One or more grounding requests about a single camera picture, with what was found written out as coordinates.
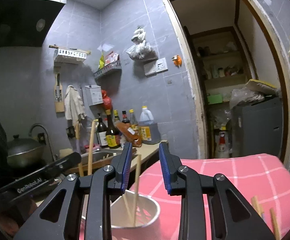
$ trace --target sink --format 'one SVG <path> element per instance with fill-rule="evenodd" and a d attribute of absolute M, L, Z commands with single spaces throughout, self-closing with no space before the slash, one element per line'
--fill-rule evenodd
<path fill-rule="evenodd" d="M 121 154 L 122 150 L 116 150 L 116 149 L 103 149 L 99 148 L 93 151 L 93 163 L 98 162 L 102 159 L 106 159 L 109 157 L 112 157 L 114 153 L 116 155 Z M 86 165 L 88 163 L 88 153 L 84 153 L 81 155 L 81 162 L 83 165 Z"/>

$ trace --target range hood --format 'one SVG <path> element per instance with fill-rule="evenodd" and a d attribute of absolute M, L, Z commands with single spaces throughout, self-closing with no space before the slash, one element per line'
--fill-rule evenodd
<path fill-rule="evenodd" d="M 66 0 L 0 0 L 0 47 L 41 47 Z"/>

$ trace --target pink checkered tablecloth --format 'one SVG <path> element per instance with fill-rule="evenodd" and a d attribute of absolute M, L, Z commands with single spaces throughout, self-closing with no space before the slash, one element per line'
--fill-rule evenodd
<path fill-rule="evenodd" d="M 290 229 L 290 173 L 277 157 L 267 154 L 231 159 L 181 160 L 200 174 L 224 174 L 251 202 L 257 196 L 264 209 L 265 221 L 272 229 L 269 209 L 274 208 L 284 236 Z M 139 181 L 139 194 L 149 195 L 160 207 L 161 239 L 178 240 L 181 197 L 169 196 L 164 187 L 160 163 L 149 167 Z M 204 195 L 207 240 L 211 239 L 207 197 Z"/>

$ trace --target hanging towel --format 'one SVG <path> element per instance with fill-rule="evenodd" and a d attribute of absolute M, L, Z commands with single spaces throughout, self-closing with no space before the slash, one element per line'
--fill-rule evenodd
<path fill-rule="evenodd" d="M 84 119 L 86 116 L 85 107 L 81 96 L 76 88 L 69 85 L 65 95 L 65 117 L 67 120 L 72 120 L 72 125 L 75 126 L 78 120 Z"/>

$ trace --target gray tile wall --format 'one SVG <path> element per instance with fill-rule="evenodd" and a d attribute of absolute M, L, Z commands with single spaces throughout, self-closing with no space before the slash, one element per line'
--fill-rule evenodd
<path fill-rule="evenodd" d="M 146 40 L 155 47 L 159 58 L 166 58 L 168 71 L 146 77 L 144 64 L 132 61 L 126 50 L 133 45 L 133 32 L 141 26 Z M 114 46 L 122 61 L 122 73 L 101 81 L 109 91 L 114 109 L 135 110 L 147 105 L 158 122 L 162 139 L 170 151 L 184 159 L 197 159 L 197 126 L 187 71 L 173 64 L 181 50 L 162 0 L 115 0 L 101 12 L 103 43 Z"/>
<path fill-rule="evenodd" d="M 0 48 L 0 121 L 9 140 L 13 134 L 27 137 L 30 126 L 40 122 L 50 134 L 54 153 L 72 147 L 71 143 L 74 145 L 66 135 L 68 123 L 64 114 L 55 113 L 54 50 L 48 46 L 57 44 L 92 51 L 83 65 L 65 64 L 61 67 L 60 78 L 65 94 L 69 84 L 76 88 L 95 84 L 91 77 L 101 56 L 96 50 L 100 40 L 100 11 L 67 0 L 41 48 Z M 89 108 L 86 112 L 93 118 Z M 35 128 L 34 134 L 38 132 L 42 130 Z M 44 157 L 51 160 L 48 149 Z"/>

